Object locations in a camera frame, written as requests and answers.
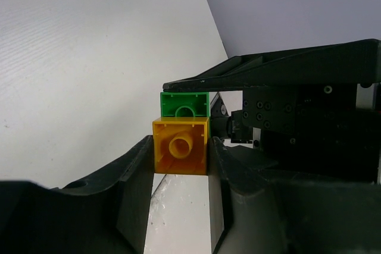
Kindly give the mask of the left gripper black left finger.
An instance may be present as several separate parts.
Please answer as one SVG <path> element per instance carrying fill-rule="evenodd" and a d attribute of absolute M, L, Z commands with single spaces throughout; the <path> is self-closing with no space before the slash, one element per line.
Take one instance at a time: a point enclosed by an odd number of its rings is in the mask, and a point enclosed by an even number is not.
<path fill-rule="evenodd" d="M 2 253 L 143 253 L 154 178 L 154 143 L 62 189 L 1 182 Z"/>

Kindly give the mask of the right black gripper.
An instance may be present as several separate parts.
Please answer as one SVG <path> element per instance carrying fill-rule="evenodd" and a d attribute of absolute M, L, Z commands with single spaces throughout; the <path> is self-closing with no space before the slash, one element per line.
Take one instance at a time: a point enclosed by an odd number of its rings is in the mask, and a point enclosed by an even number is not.
<path fill-rule="evenodd" d="M 234 56 L 163 90 L 245 89 L 240 110 L 213 115 L 213 136 L 253 143 L 278 169 L 376 181 L 380 111 L 357 107 L 355 84 L 379 81 L 380 41 L 365 39 Z"/>

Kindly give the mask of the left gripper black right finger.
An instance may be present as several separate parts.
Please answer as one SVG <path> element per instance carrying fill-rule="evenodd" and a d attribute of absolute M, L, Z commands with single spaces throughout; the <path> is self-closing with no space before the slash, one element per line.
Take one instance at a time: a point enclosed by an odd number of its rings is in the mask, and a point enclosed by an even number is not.
<path fill-rule="evenodd" d="M 208 142 L 213 253 L 379 253 L 380 186 L 275 170 L 256 149 Z"/>

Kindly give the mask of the small yellow square lego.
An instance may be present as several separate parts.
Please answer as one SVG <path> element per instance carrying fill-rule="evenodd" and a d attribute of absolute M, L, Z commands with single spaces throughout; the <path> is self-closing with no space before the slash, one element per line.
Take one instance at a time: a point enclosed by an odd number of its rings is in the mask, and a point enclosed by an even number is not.
<path fill-rule="evenodd" d="M 208 117 L 160 117 L 152 122 L 157 174 L 206 175 Z"/>

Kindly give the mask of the green lego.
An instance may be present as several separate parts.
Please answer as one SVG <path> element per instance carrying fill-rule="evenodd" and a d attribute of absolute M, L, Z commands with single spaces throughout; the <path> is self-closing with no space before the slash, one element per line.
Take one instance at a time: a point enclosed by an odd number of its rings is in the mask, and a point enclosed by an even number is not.
<path fill-rule="evenodd" d="M 208 92 L 160 93 L 161 118 L 170 124 L 153 126 L 154 140 L 190 136 L 206 142 L 209 136 L 210 102 Z"/>

